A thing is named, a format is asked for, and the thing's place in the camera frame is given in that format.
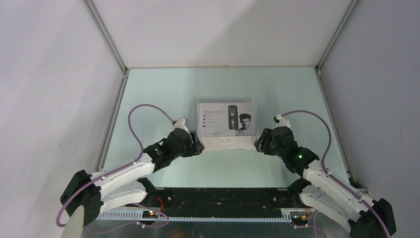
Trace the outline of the white box with black tray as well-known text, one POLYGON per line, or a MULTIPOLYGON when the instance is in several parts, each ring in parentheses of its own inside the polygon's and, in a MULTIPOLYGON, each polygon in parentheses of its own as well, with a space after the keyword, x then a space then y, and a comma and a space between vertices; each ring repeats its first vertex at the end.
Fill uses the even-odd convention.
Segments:
POLYGON ((252 150, 256 126, 251 102, 198 103, 197 134, 205 150, 252 150))

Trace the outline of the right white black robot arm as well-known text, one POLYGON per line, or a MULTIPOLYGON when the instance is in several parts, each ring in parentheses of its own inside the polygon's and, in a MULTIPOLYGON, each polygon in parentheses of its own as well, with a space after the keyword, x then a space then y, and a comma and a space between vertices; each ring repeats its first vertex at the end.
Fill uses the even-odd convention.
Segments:
POLYGON ((388 201, 374 200, 345 184, 322 166, 318 155, 298 146, 290 128, 265 128, 254 146, 258 152, 279 157, 289 171, 300 176, 288 187, 288 201, 292 206, 316 209, 338 223, 352 238, 389 238, 396 233, 394 213, 388 201))

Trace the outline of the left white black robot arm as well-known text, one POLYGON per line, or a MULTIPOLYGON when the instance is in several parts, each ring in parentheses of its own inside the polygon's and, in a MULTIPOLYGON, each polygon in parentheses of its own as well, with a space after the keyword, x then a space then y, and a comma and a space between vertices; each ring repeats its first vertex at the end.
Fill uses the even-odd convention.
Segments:
POLYGON ((204 151, 196 131, 174 129, 167 138, 144 149, 140 160, 130 162, 110 172, 92 174, 76 172, 60 197, 62 209, 72 216, 84 207, 83 225, 87 226, 100 214, 131 203, 152 206, 157 199, 155 187, 146 178, 171 164, 179 157, 198 156, 204 151))

